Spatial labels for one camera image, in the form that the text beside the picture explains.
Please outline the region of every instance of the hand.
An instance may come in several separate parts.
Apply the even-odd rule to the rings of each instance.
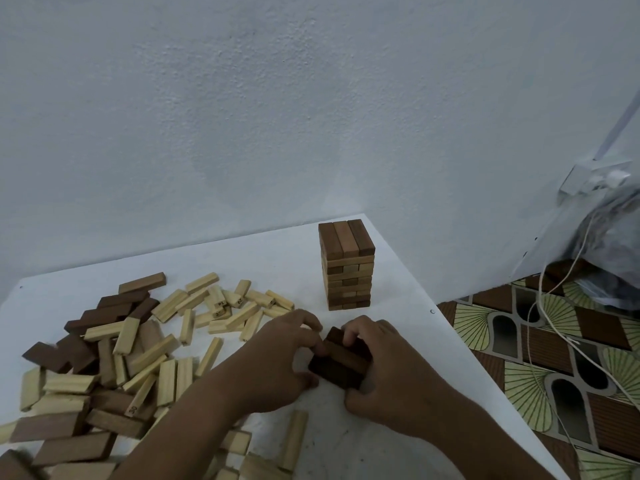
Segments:
[[[318,332],[322,325],[306,310],[270,320],[244,346],[213,369],[208,380],[223,390],[238,417],[274,411],[293,403],[306,389],[317,387],[311,372],[294,372],[293,355],[308,347],[316,355],[327,350]]]
[[[361,315],[342,327],[345,346],[353,345],[357,336],[368,345],[375,386],[368,394],[349,389],[344,405],[347,411],[398,433],[433,440],[431,436],[446,423],[442,414],[452,411],[452,403],[461,395],[393,327],[381,322]]]

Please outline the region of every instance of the wall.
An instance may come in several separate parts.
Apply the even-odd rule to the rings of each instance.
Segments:
[[[365,211],[505,281],[638,89],[637,0],[0,0],[0,286]]]

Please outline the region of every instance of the person's right hand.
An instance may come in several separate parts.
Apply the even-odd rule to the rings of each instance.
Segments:
[[[449,416],[460,393],[392,327],[361,315],[342,328],[343,345],[353,345],[357,336],[368,345],[375,387],[368,394],[349,389],[347,411],[404,435],[428,440],[437,434],[447,422],[442,415]]]

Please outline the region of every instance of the person's left hand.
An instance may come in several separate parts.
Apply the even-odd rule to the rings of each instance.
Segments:
[[[302,324],[311,330],[302,328]],[[213,387],[221,388],[238,417],[275,411],[293,403],[304,390],[318,386],[315,375],[294,372],[292,364],[300,347],[327,355],[318,334],[321,330],[318,318],[306,310],[274,318],[205,377]]]

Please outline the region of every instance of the forearm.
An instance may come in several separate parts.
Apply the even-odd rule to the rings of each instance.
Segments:
[[[444,411],[422,437],[467,480],[553,479],[476,403],[459,394],[447,407],[450,411]]]
[[[195,382],[116,470],[111,480],[202,478],[239,418],[214,373]]]

